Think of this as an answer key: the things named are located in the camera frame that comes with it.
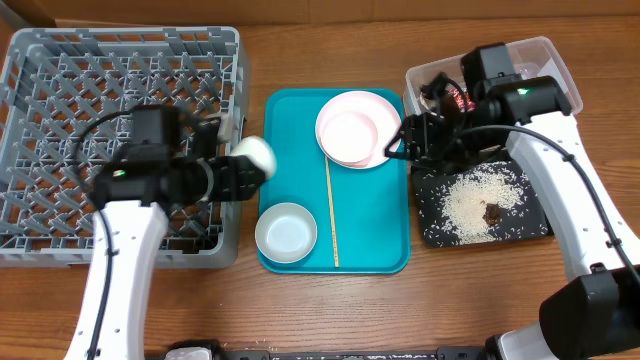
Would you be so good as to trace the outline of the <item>white paper cup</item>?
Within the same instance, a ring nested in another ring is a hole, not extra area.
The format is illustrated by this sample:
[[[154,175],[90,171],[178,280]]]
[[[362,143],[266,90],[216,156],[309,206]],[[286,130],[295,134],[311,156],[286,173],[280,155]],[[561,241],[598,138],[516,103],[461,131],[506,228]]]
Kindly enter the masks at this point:
[[[242,139],[231,151],[231,156],[245,156],[270,180],[276,173],[276,157],[269,144],[261,137],[249,136]]]

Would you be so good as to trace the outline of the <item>red snack wrapper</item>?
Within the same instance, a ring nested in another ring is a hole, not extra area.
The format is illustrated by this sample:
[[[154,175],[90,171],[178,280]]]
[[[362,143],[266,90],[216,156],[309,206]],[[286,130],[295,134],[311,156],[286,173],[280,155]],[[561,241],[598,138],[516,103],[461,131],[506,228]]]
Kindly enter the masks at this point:
[[[465,91],[450,88],[448,92],[462,112],[473,111],[475,109],[475,103],[470,99],[469,94]]]

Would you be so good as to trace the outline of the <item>grey bowl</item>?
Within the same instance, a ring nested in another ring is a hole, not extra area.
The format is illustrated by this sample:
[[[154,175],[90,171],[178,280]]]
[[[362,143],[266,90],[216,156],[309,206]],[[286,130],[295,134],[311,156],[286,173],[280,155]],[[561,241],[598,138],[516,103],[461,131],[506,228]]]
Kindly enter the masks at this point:
[[[269,207],[258,219],[255,241],[268,260],[290,264],[309,255],[316,244],[315,218],[303,206],[279,203]]]

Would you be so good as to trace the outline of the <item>white round plate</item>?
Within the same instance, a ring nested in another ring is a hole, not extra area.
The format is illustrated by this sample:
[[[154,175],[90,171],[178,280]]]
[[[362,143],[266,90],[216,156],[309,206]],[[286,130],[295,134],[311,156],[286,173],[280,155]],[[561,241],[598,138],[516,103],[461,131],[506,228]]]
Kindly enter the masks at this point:
[[[320,145],[319,135],[323,122],[329,117],[343,112],[359,112],[367,115],[376,125],[378,130],[378,142],[372,157],[361,164],[343,165],[328,155]],[[315,125],[315,135],[322,152],[333,162],[343,167],[352,169],[370,169],[385,163],[388,158],[384,156],[384,147],[400,127],[401,119],[393,105],[382,96],[370,91],[347,91],[332,97],[320,110]]]

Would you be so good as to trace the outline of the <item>pink bowl with rice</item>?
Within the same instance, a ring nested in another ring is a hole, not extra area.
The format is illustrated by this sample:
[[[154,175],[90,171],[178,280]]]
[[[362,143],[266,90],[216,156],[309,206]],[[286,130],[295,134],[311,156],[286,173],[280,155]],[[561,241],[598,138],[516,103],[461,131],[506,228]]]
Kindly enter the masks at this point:
[[[369,160],[378,142],[375,123],[363,113],[343,112],[323,122],[319,135],[325,154],[343,165]]]

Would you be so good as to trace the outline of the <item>wooden chopstick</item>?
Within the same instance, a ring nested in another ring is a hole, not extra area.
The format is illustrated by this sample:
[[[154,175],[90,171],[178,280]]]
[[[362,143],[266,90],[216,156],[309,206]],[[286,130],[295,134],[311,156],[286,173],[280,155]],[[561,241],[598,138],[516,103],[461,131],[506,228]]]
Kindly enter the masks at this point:
[[[325,162],[325,175],[326,175],[326,183],[327,183],[327,196],[328,196],[328,207],[329,207],[329,216],[330,216],[330,225],[331,225],[331,238],[332,238],[334,266],[335,268],[339,268],[340,260],[339,260],[339,249],[338,249],[338,242],[337,242],[337,231],[336,231],[336,222],[335,222],[331,172],[330,172],[329,158],[326,155],[324,158],[324,162]]]

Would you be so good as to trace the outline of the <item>white tissue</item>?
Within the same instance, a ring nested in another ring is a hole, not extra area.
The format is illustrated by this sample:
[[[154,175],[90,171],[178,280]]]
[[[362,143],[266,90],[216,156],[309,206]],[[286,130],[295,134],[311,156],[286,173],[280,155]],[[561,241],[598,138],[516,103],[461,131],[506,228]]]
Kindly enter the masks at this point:
[[[420,92],[420,103],[429,112],[435,113],[438,108],[438,101],[428,97],[423,91]]]

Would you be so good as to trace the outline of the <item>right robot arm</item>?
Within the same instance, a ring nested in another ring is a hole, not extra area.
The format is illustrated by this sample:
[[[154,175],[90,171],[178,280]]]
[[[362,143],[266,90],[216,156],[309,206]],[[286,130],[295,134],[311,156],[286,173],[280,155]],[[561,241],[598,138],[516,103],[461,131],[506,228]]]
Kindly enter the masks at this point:
[[[458,172],[505,149],[528,177],[559,242],[567,284],[537,321],[490,337],[482,359],[587,359],[639,344],[639,240],[617,211],[580,141],[570,104],[549,77],[473,77],[461,104],[450,79],[426,86],[433,110],[394,132],[398,157]]]

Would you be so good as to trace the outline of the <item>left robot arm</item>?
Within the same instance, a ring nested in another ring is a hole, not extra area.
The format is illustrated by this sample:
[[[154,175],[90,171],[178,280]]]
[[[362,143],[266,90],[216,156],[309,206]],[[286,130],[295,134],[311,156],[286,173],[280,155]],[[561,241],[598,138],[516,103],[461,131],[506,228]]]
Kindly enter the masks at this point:
[[[93,205],[94,250],[69,359],[142,359],[156,256],[175,206],[250,199],[276,172],[260,137],[228,155],[223,115],[199,118],[179,107],[138,105],[126,111],[131,139],[92,183],[78,182]]]

